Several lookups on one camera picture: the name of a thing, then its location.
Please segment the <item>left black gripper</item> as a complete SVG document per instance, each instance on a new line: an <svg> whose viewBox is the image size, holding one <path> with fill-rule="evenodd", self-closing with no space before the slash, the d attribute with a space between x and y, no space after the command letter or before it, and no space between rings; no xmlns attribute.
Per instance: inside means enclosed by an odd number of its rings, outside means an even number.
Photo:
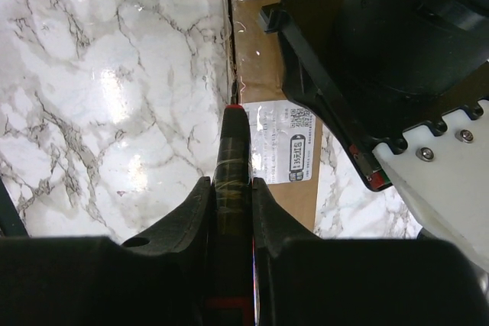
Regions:
<svg viewBox="0 0 489 326"><path fill-rule="evenodd" d="M439 137L448 131L442 116L461 109L471 120L483 115L488 100L488 65L461 84L432 97L405 95L361 82L356 66L345 63L333 34L343 0L279 0L261 8L261 26L276 33L285 76L286 97L309 109L334 134L362 182L373 192L392 184L374 156L385 143L389 152L404 153L403 133L425 125Z"/></svg>

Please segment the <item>brown cardboard express box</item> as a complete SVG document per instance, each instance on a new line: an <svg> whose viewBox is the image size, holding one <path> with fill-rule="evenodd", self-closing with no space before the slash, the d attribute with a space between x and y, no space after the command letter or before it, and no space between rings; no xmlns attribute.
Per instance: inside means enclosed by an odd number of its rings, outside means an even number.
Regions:
<svg viewBox="0 0 489 326"><path fill-rule="evenodd" d="M293 136L286 113L293 107L282 91L284 65L277 35L258 23L261 7L278 0L223 0L225 11L228 95L249 114L253 174L266 181L274 198L295 219L320 237L353 237L355 210L363 185L338 140L317 118L302 134L306 178L291 182L286 164Z"/></svg>

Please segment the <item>red black utility knife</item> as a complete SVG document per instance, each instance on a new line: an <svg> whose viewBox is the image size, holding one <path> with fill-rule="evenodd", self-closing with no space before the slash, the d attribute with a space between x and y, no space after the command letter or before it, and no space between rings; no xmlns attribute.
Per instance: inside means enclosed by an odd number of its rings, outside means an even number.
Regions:
<svg viewBox="0 0 489 326"><path fill-rule="evenodd" d="M212 180L204 325L253 325L251 134L236 97L226 105Z"/></svg>

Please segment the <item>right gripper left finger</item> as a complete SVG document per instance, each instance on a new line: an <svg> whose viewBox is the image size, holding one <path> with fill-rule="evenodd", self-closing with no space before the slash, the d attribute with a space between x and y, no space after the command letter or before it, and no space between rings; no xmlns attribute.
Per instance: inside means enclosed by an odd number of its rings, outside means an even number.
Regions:
<svg viewBox="0 0 489 326"><path fill-rule="evenodd" d="M202 177L182 204L117 244L108 237L1 241L3 325L200 325L207 221Z"/></svg>

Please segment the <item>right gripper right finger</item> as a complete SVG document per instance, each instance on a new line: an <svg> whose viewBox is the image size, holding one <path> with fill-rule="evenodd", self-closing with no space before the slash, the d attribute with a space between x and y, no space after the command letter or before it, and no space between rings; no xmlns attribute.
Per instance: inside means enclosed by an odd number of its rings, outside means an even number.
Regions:
<svg viewBox="0 0 489 326"><path fill-rule="evenodd" d="M488 303L443 240L322 239L253 181L261 325L486 325Z"/></svg>

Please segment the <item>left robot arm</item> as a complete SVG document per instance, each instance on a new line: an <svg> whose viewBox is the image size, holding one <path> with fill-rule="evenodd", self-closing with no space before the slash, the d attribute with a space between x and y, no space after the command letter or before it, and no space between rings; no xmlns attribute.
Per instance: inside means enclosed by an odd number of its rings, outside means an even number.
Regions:
<svg viewBox="0 0 489 326"><path fill-rule="evenodd" d="M390 180L374 156L404 153L421 125L472 119L488 97L488 0L279 0L260 11L277 34L288 100L335 135L374 192Z"/></svg>

